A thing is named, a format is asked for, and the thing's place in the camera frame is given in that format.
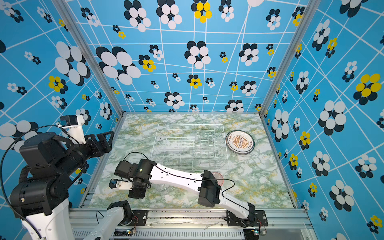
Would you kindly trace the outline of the clear drinking glass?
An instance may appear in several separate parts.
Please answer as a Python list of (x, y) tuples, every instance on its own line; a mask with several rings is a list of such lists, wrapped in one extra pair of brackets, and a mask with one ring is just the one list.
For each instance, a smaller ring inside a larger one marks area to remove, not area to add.
[(157, 190), (160, 192), (166, 192), (170, 188), (169, 185), (156, 185), (156, 187), (157, 187)]

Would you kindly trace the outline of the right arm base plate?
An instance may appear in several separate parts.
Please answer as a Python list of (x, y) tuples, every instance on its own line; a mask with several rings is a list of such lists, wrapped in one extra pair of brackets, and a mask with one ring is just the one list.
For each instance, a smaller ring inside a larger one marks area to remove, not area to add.
[(267, 227), (269, 225), (266, 212), (263, 210), (255, 210), (254, 214), (247, 216), (246, 218), (238, 218), (230, 211), (226, 212), (224, 220), (229, 227)]

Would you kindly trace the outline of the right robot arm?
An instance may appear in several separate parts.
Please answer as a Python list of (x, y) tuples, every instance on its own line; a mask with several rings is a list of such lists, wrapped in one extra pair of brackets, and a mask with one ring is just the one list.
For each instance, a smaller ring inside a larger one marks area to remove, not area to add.
[(201, 206), (226, 209), (231, 213), (227, 218), (237, 221), (240, 227), (260, 225), (255, 206), (229, 195), (227, 190), (222, 190), (219, 180), (210, 171), (205, 170), (202, 174), (188, 173), (141, 159), (137, 164), (119, 162), (115, 175), (119, 178), (110, 180), (109, 187), (128, 191), (129, 198), (143, 199), (152, 185), (167, 185), (197, 195)]

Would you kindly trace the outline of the white plate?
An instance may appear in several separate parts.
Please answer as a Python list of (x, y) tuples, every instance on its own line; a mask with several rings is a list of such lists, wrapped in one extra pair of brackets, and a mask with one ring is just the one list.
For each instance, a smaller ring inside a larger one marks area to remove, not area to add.
[(239, 155), (250, 154), (255, 148), (253, 137), (241, 130), (229, 132), (226, 135), (226, 144), (232, 152)]

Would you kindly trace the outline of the pink drinking glass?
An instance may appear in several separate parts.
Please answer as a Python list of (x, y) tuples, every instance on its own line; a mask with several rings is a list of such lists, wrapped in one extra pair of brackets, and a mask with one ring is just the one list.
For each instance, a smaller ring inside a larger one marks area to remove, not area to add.
[(222, 186), (224, 183), (223, 176), (218, 172), (212, 172), (212, 174), (215, 177), (215, 179), (217, 180), (218, 185)]

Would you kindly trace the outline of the aluminium front rail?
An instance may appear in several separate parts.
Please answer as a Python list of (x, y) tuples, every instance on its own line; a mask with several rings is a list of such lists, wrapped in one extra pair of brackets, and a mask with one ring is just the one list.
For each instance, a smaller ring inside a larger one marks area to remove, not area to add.
[(224, 209), (137, 210), (139, 224), (118, 226), (112, 240), (315, 240), (307, 212), (267, 209), (254, 227), (229, 226)]

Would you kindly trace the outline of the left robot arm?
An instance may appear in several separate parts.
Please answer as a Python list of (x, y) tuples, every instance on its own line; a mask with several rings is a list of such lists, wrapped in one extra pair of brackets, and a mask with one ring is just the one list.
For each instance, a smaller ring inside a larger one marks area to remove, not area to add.
[(69, 217), (70, 176), (90, 158), (112, 149), (114, 132), (87, 135), (84, 145), (54, 132), (25, 141), (20, 153), (27, 163), (10, 196), (10, 208), (34, 240), (73, 240)]

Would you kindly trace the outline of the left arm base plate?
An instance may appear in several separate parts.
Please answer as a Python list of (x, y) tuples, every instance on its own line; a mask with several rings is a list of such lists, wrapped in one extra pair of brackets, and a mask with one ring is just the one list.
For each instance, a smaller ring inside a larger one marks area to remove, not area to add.
[(148, 213), (149, 213), (148, 210), (132, 210), (131, 218), (129, 220), (128, 219), (123, 220), (119, 224), (119, 226), (130, 226), (130, 227), (145, 226), (148, 218)]

